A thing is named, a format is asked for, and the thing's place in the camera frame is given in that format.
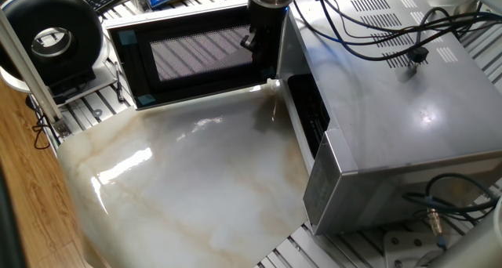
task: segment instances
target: marble surface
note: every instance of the marble surface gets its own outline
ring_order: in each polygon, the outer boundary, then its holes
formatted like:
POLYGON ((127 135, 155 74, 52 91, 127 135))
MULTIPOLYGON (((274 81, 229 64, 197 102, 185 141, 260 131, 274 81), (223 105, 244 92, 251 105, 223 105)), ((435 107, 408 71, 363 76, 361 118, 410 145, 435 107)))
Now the marble surface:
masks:
POLYGON ((59 147, 79 225, 112 268, 251 268, 307 220, 278 94, 129 108, 59 147))

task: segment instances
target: black cable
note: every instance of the black cable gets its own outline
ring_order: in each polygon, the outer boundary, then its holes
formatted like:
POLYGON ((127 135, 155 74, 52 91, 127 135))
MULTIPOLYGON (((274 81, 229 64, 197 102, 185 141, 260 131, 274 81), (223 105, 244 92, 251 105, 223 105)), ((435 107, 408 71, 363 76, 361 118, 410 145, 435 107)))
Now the black cable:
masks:
MULTIPOLYGON (((337 12, 340 11, 340 6, 338 5, 338 2, 336 0, 333 0, 335 3, 336 3, 336 6, 337 8, 334 8, 333 5, 331 5, 329 2, 328 4, 337 12)), ((298 6, 298 4, 296 3, 296 1, 293 2, 295 7, 296 7, 296 10, 298 11, 299 15, 300 15, 300 18, 302 19, 302 21, 305 23, 305 25, 307 26, 307 28, 309 28, 310 30, 312 30, 313 32, 315 32, 316 34, 319 34, 320 36, 324 37, 324 38, 327 38, 331 41, 334 41, 334 42, 340 42, 338 39, 335 39, 331 36, 328 36, 327 34, 324 34, 322 33, 321 31, 315 29, 314 27, 312 27, 306 20, 306 18, 304 17, 303 13, 300 11, 300 8, 298 6)), ((409 32, 414 32, 414 31, 424 31, 427 29, 427 27, 425 26, 418 26, 418 27, 406 27, 406 28, 403 28, 403 31, 400 32, 400 33, 394 33, 394 34, 390 34, 388 36, 385 36, 385 37, 374 37, 374 36, 366 36, 366 37, 359 37, 359 36, 354 36, 354 35, 351 35, 348 31, 347 31, 347 28, 345 26, 345 22, 344 22, 344 15, 340 15, 340 18, 342 20, 342 24, 344 25, 344 30, 345 30, 345 33, 348 35, 348 36, 351 36, 352 38, 373 38, 373 39, 376 39, 376 41, 374 42, 345 42, 347 45, 374 45, 374 44, 379 44, 379 43, 383 43, 383 42, 387 42, 393 38, 397 38, 398 36, 401 36, 401 35, 404 35, 404 34, 408 34, 409 32)), ((355 22, 357 24, 360 24, 362 26, 365 26, 367 27, 367 24, 363 24, 363 23, 360 23, 359 21, 355 20, 355 22)), ((463 26, 464 24, 467 24, 465 21, 463 23, 454 23, 454 25, 456 26, 463 26)), ((437 25, 437 26, 434 26, 433 28, 431 28, 432 30, 438 30, 436 29, 437 27, 444 27, 445 25, 437 25)))
POLYGON ((492 208, 497 205, 498 199, 496 200, 490 200, 485 203, 482 203, 480 205, 471 205, 467 207, 455 207, 455 206, 445 206, 445 205, 438 205, 437 202, 430 202, 426 201, 425 198, 427 196, 425 194, 421 193, 404 193, 402 195, 402 198, 405 200, 414 203, 416 205, 424 206, 426 208, 433 208, 439 211, 443 211, 446 213, 467 213, 467 212, 478 212, 483 209, 488 209, 492 208))
MULTIPOLYGON (((303 15, 303 13, 300 11, 300 7, 298 6, 298 4, 296 3, 296 1, 293 1, 293 4, 295 5, 296 7, 296 10, 298 12, 298 14, 300 15, 300 18, 302 19, 302 21, 304 22, 305 26, 307 26, 308 29, 310 29, 311 31, 315 32, 316 34, 324 37, 324 38, 327 38, 331 41, 334 41, 334 42, 340 42, 339 40, 327 35, 327 34, 324 34, 322 33, 321 31, 315 29, 312 25, 310 25, 307 21, 307 19, 305 18, 305 16, 303 15)), ((350 34, 348 34, 349 36, 353 37, 353 38, 373 38, 373 37, 355 37, 355 36, 352 36, 350 34)), ((375 45, 375 44, 380 44, 382 42, 386 42, 388 40, 391 40, 395 37, 398 37, 399 35, 401 34, 396 34, 396 35, 389 35, 385 38, 379 38, 378 40, 374 41, 374 42, 347 42, 348 45, 375 45)))
POLYGON ((37 123, 34 126, 31 126, 31 130, 33 132, 37 133, 37 136, 35 137, 35 142, 33 143, 33 147, 37 150, 44 150, 46 148, 50 147, 50 143, 47 144, 47 146, 44 147, 39 147, 38 146, 38 139, 40 138, 40 134, 44 131, 44 128, 50 128, 49 125, 47 124, 42 124, 42 121, 44 120, 44 115, 41 114, 38 110, 35 109, 35 113, 39 116, 39 119, 37 120, 37 123))
MULTIPOLYGON (((478 3, 478 7, 476 8, 476 12, 477 12, 477 13, 481 12, 481 8, 482 8, 482 7, 483 7, 483 3, 482 3, 482 2, 479 2, 479 3, 478 3)), ((469 29, 471 29, 471 27, 472 27, 472 24, 471 24, 471 25, 469 25, 469 26, 467 26, 467 27, 466 27, 466 31, 465 31, 464 33, 460 34, 460 35, 458 36, 458 38, 460 39, 460 38, 462 38, 463 36, 465 36, 465 35, 466 35, 466 33, 467 33, 467 32, 469 32, 469 29)))
POLYGON ((445 27, 445 26, 463 27, 468 24, 474 23, 474 21, 476 21, 476 22, 482 21, 482 20, 474 20, 474 18, 478 18, 479 16, 483 17, 487 21, 488 20, 502 20, 502 16, 498 16, 497 14, 494 14, 494 13, 462 13, 462 14, 458 14, 455 16, 451 16, 450 18, 456 20, 456 19, 462 19, 465 17, 474 17, 473 20, 453 21, 453 23, 448 24, 448 23, 446 23, 446 22, 449 22, 448 18, 441 18, 438 20, 433 20, 433 21, 427 22, 426 27, 412 26, 412 27, 405 27, 402 29, 387 29, 387 28, 382 28, 382 27, 378 27, 378 26, 373 26, 370 24, 365 24, 361 21, 358 21, 358 20, 348 16, 347 14, 342 13, 339 9, 335 8, 328 0, 326 0, 326 2, 334 11, 336 11, 338 14, 340 14, 340 16, 345 17, 358 25, 361 25, 361 26, 367 27, 367 28, 371 28, 371 29, 375 29, 378 31, 386 31, 386 32, 390 32, 390 33, 399 33, 403 30, 409 30, 408 32, 412 33, 412 32, 418 32, 418 31, 423 31, 423 30, 436 29, 436 28, 445 27))
POLYGON ((311 31, 315 32, 316 34, 324 37, 324 38, 327 38, 333 42, 340 42, 338 40, 336 40, 335 38, 331 37, 331 36, 328 36, 327 34, 324 34, 322 33, 321 31, 313 28, 308 22, 307 22, 307 19, 305 19, 304 15, 301 13, 300 11, 300 8, 298 7, 298 4, 296 3, 296 0, 293 1, 293 4, 295 5, 296 7, 296 10, 298 12, 298 14, 300 15, 300 18, 302 19, 302 21, 304 22, 305 26, 307 26, 308 29, 310 29, 311 31))
MULTIPOLYGON (((445 201, 445 200, 443 200, 443 199, 441 199, 439 197, 432 197, 432 200, 434 202, 437 202, 437 203, 445 205, 445 206, 449 206, 449 207, 452 207, 452 208, 456 207, 454 204, 452 204, 452 203, 450 203, 448 201, 445 201)), ((421 209, 421 210, 419 210, 417 212, 414 212, 413 216, 415 216, 420 211, 426 212, 425 216, 427 216, 427 209, 421 209)), ((438 210, 438 213, 440 215, 448 215, 448 214, 460 215, 460 216, 462 216, 462 217, 465 218, 465 221, 470 222, 473 226, 476 226, 476 224, 478 223, 476 219, 474 219, 472 216, 468 215, 466 212, 462 212, 462 213, 455 213, 455 212, 454 213, 446 213, 446 212, 442 212, 442 211, 438 210)))
MULTIPOLYGON (((448 18, 448 21, 450 22, 450 24, 453 23, 453 19, 447 11, 445 11, 443 8, 440 8, 440 7, 434 7, 432 9, 429 9, 429 11, 427 11, 425 13, 424 18, 422 18, 422 21, 420 22, 420 25, 424 26, 425 23, 427 22, 427 19, 429 18, 429 16, 431 16, 433 13, 435 13, 437 11, 444 14, 446 16, 446 18, 448 18)), ((455 37, 459 38, 458 33, 456 31, 453 31, 453 34, 455 35, 455 37)), ((415 41, 415 44, 418 44, 420 42, 421 35, 422 35, 422 32, 417 32, 417 40, 415 41)))
POLYGON ((432 178, 431 180, 429 180, 429 182, 425 186, 425 195, 430 196, 431 195, 432 185, 434 185, 434 183, 436 183, 438 180, 444 179, 444 178, 458 178, 458 179, 466 180, 469 183, 477 186, 477 188, 479 188, 483 192, 485 192, 485 194, 488 195, 488 197, 491 200, 496 200, 497 199, 497 197, 495 196, 495 194, 493 194, 492 191, 489 190, 487 187, 483 186, 479 181, 476 181, 475 179, 472 179, 470 176, 462 175, 462 174, 459 174, 459 173, 444 173, 444 174, 437 175, 436 177, 432 178))
POLYGON ((336 29, 335 27, 335 24, 333 23, 333 21, 331 20, 331 17, 329 16, 329 13, 328 13, 328 9, 326 8, 326 4, 324 3, 324 0, 321 0, 321 6, 322 6, 322 10, 324 11, 324 14, 326 15, 326 18, 328 20, 328 23, 331 27, 331 29, 333 30, 333 32, 335 33, 336 37, 338 38, 338 40, 340 41, 340 44, 351 54, 353 54, 354 56, 357 56, 361 59, 364 59, 364 60, 368 60, 368 61, 383 61, 383 60, 389 60, 389 59, 392 59, 392 58, 395 58, 397 56, 402 56, 402 55, 405 55, 407 54, 408 52, 411 52, 413 51, 414 49, 416 48, 419 48, 421 47, 422 45, 425 45, 427 44, 428 42, 431 42, 433 41, 434 39, 438 38, 438 37, 441 37, 443 36, 444 34, 447 34, 449 33, 452 28, 450 29, 446 29, 444 31, 441 31, 441 32, 438 32, 434 35, 432 35, 431 37, 423 40, 422 42, 418 43, 418 44, 415 44, 415 45, 412 45, 410 46, 408 49, 405 49, 405 50, 402 50, 401 52, 397 52, 397 53, 393 53, 391 55, 388 55, 388 56, 379 56, 379 57, 374 57, 374 56, 364 56, 356 51, 354 51, 351 47, 348 46, 348 44, 342 39, 340 33, 338 32, 338 30, 336 29))

